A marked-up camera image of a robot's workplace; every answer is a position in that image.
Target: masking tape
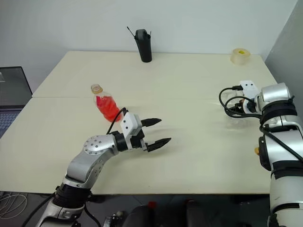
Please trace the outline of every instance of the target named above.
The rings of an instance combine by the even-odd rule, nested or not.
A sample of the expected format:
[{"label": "masking tape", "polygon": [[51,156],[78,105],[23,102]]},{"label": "masking tape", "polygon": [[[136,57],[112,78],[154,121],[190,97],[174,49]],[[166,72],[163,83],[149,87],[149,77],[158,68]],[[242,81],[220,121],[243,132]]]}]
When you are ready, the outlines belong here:
[{"label": "masking tape", "polygon": [[236,65],[245,64],[250,57],[250,52],[248,50],[237,48],[232,51],[231,61]]}]

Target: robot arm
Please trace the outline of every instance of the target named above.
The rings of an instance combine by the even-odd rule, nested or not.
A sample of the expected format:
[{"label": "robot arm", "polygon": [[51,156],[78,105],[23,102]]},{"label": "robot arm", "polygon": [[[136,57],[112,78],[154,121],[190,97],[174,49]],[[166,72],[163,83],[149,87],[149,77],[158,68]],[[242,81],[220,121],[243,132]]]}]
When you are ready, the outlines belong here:
[{"label": "robot arm", "polygon": [[88,138],[82,151],[69,164],[61,186],[48,202],[36,227],[72,227],[81,215],[102,167],[111,157],[135,148],[150,152],[170,141],[171,138],[161,139],[151,145],[144,142],[142,127],[160,121],[161,119],[155,118],[140,121],[138,115],[124,111],[121,121],[123,133],[115,131]]},{"label": "robot arm", "polygon": [[[241,114],[260,114],[260,130],[263,136],[259,138],[258,154],[261,165],[271,171],[271,216],[268,226],[301,227],[303,130],[302,121],[293,104],[293,96],[284,83],[264,87],[260,93],[252,82],[246,81],[240,85],[244,95],[254,101],[253,106],[252,102],[241,101]],[[250,92],[245,90],[246,86],[251,86]]]}]

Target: floor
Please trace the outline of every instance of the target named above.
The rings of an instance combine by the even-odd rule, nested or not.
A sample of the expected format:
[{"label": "floor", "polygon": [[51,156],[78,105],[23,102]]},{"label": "floor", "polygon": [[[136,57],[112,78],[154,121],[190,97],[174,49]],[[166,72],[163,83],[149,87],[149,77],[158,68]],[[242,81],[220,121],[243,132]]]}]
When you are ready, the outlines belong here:
[{"label": "floor", "polygon": [[[29,213],[45,199],[46,195],[28,194],[27,207],[17,217],[12,219],[0,219],[0,226],[20,227]],[[184,215],[183,207],[186,200],[196,200],[204,208],[205,214],[212,227],[239,227],[237,223],[245,222],[252,227],[266,227],[269,216],[269,197],[263,195],[253,198],[242,198],[231,195],[113,195],[99,197],[101,203],[89,202],[88,210],[103,225],[106,216],[117,211],[130,213],[137,206],[156,202],[155,216],[156,226],[165,227],[168,220],[173,220]],[[34,227],[44,209],[40,209],[29,221],[27,227]],[[82,227],[96,227],[97,225],[83,213],[78,219]]]}]

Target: wire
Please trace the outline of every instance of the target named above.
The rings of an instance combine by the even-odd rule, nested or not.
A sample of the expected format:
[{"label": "wire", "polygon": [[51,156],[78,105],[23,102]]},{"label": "wire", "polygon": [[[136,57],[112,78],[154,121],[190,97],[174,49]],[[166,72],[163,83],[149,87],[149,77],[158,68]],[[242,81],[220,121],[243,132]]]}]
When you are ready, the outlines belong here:
[{"label": "wire", "polygon": [[293,156],[295,156],[300,162],[303,163],[303,157],[300,156],[297,152],[295,152],[293,149],[291,149],[289,146],[287,146],[285,143],[283,143],[280,139],[278,139],[274,134],[270,133],[269,131],[265,130],[262,126],[259,127],[260,131],[264,133],[264,135],[270,137],[274,142],[279,144],[281,147],[283,147],[285,150],[287,150],[289,153],[291,153]]},{"label": "wire", "polygon": [[[23,200],[18,206],[16,206],[15,208],[9,210],[9,209],[13,206],[13,204],[14,204],[14,202],[16,201],[16,199],[17,199],[18,196],[23,197],[24,200]],[[18,193],[18,194],[16,194],[16,195],[10,195],[10,196],[8,196],[7,198],[10,199],[11,197],[15,197],[15,198],[14,198],[13,202],[10,204],[10,206],[6,209],[6,211],[5,211],[4,213],[1,213],[1,214],[0,214],[0,219],[11,219],[11,218],[15,218],[15,217],[17,217],[18,215],[20,215],[20,214],[25,210],[25,208],[26,208],[26,206],[27,206],[27,194],[26,194],[26,195],[21,195],[21,194]],[[6,215],[6,214],[8,214],[8,213],[10,213],[10,212],[12,212],[12,211],[14,211],[14,210],[16,210],[16,209],[17,209],[18,207],[20,207],[23,203],[24,203],[24,207],[22,208],[22,210],[21,210],[18,214],[14,215],[14,216],[11,216],[11,217],[7,217],[7,218],[4,218],[4,217],[3,217],[4,215]]]},{"label": "wire", "polygon": [[102,227],[100,222],[89,212],[89,210],[86,207],[86,203],[84,204],[84,211],[91,219],[94,220],[94,222],[98,225],[98,227]]},{"label": "wire", "polygon": [[113,127],[114,123],[116,122],[118,116],[120,115],[120,113],[122,113],[122,111],[126,111],[126,108],[123,107],[123,108],[117,113],[117,115],[115,116],[115,118],[114,118],[113,122],[111,123],[109,129],[107,130],[106,135],[108,135],[108,134],[110,133],[110,131],[112,130],[112,127]]},{"label": "wire", "polygon": [[220,101],[220,104],[224,107],[225,113],[226,113],[228,116],[233,117],[233,118],[256,117],[256,118],[259,118],[259,119],[260,119],[260,118],[261,118],[261,115],[260,115],[260,114],[240,113],[240,112],[234,111],[234,110],[232,110],[231,108],[228,108],[228,107],[227,107],[227,104],[228,104],[231,100],[236,99],[236,98],[246,99],[246,100],[248,100],[249,102],[255,103],[253,100],[251,100],[251,99],[249,99],[249,98],[247,98],[247,97],[245,97],[245,96],[235,96],[235,97],[232,97],[232,98],[230,98],[229,100],[227,100],[227,102],[226,102],[225,104],[223,103],[221,96],[222,96],[222,93],[223,93],[224,91],[226,91],[226,90],[240,90],[240,89],[241,89],[241,87],[239,87],[239,86],[234,86],[234,87],[227,87],[227,88],[224,88],[222,91],[220,91],[220,93],[219,93],[219,101]]},{"label": "wire", "polygon": [[27,219],[23,222],[22,227],[25,227],[29,220],[33,217],[33,215],[44,205],[47,201],[49,201],[52,197],[55,196],[55,193],[51,194],[49,197],[47,197],[45,200],[43,200],[27,217]]}]

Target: tabletop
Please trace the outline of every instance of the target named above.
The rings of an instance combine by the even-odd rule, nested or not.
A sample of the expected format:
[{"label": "tabletop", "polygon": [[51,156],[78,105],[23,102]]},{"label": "tabletop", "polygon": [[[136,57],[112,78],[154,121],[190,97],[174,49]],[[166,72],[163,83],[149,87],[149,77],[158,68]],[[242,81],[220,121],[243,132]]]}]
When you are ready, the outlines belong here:
[{"label": "tabletop", "polygon": [[91,97],[90,86],[99,83],[115,98],[215,99],[240,80],[253,80],[257,87],[275,83],[259,55],[245,65],[233,64],[228,54],[152,57],[143,63],[136,52],[67,52],[33,97]]},{"label": "tabletop", "polygon": [[[270,172],[259,163],[257,119],[232,119],[217,99],[129,99],[120,106],[141,119],[159,150],[122,152],[106,162],[92,192],[268,193]],[[0,139],[0,191],[52,193],[85,140],[105,134],[110,122],[92,98],[32,98]],[[120,130],[118,123],[114,130]]]}]

